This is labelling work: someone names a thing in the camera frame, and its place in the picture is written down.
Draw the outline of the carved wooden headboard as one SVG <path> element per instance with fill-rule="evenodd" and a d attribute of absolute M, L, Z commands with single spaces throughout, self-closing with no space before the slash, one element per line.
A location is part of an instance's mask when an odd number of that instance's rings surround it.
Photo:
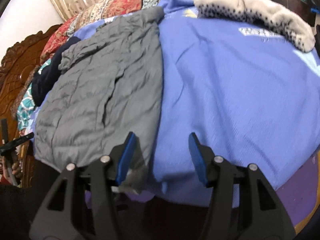
<path fill-rule="evenodd" d="M 51 59 L 67 40 L 63 33 L 58 32 L 60 27 L 54 25 L 45 33 L 39 31 L 7 49 L 1 61 L 1 119 L 7 120 L 7 135 L 1 138 L 1 144 L 24 133 L 18 130 L 17 119 L 11 117 L 10 109 L 34 67 L 41 67 Z"/>

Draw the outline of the navy knit garment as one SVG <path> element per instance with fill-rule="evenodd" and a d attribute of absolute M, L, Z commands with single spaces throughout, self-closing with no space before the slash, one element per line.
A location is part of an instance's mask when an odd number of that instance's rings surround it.
<path fill-rule="evenodd" d="M 59 64 L 62 60 L 62 53 L 70 46 L 78 43 L 80 38 L 71 37 L 65 44 L 63 44 L 54 54 L 51 59 L 51 63 L 42 69 L 41 74 L 35 73 L 31 82 L 31 94 L 35 106 L 42 105 L 46 95 L 52 89 L 53 85 L 59 79 L 61 71 L 59 70 Z"/>

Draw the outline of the teal white wavy pillow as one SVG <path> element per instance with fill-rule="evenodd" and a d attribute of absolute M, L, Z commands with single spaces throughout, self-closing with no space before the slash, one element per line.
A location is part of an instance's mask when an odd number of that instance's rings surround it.
<path fill-rule="evenodd" d="M 22 131 L 28 126 L 30 117 L 35 111 L 37 106 L 40 106 L 46 97 L 43 93 L 43 80 L 42 72 L 51 64 L 51 59 L 48 59 L 35 73 L 36 77 L 33 77 L 30 85 L 28 86 L 25 94 L 23 95 L 22 101 L 20 102 L 17 112 L 17 125 L 18 130 Z"/>

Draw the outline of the grey puffer jacket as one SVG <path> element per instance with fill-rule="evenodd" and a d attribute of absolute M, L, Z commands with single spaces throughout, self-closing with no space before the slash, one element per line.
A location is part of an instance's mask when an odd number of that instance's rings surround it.
<path fill-rule="evenodd" d="M 142 191 L 161 115 L 161 7 L 119 16 L 63 55 L 62 75 L 36 119 L 34 157 L 62 171 L 89 165 L 133 132 L 138 141 L 121 192 Z"/>

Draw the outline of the brown floral cloth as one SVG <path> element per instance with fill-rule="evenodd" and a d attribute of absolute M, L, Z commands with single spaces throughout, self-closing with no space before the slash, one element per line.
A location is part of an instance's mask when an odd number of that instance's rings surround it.
<path fill-rule="evenodd" d="M 31 81 L 34 77 L 34 74 L 40 69 L 40 65 L 36 65 L 34 67 L 34 69 L 30 72 L 26 82 L 24 83 L 24 86 L 22 87 L 22 89 L 20 90 L 20 92 L 17 95 L 17 98 L 15 99 L 12 107 L 11 107 L 11 117 L 16 120 L 17 119 L 17 110 L 18 107 L 20 105 L 20 103 L 22 102 L 23 96 L 25 95 L 29 85 L 31 84 Z"/>

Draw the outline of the blue patterned bedsheet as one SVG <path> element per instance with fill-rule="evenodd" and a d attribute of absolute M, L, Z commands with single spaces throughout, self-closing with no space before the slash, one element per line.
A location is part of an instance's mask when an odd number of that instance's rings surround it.
<path fill-rule="evenodd" d="M 261 23 L 201 17 L 193 0 L 161 0 L 163 59 L 157 148 L 195 133 L 214 152 L 283 157 L 319 148 L 319 56 Z"/>

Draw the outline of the white black fleece garment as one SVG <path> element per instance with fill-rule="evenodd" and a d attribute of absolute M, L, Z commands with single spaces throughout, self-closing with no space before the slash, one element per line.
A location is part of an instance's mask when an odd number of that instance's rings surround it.
<path fill-rule="evenodd" d="M 309 24 L 299 15 L 271 0 L 193 0 L 201 17 L 226 17 L 235 21 L 261 23 L 283 35 L 297 49 L 308 53 L 315 47 Z"/>

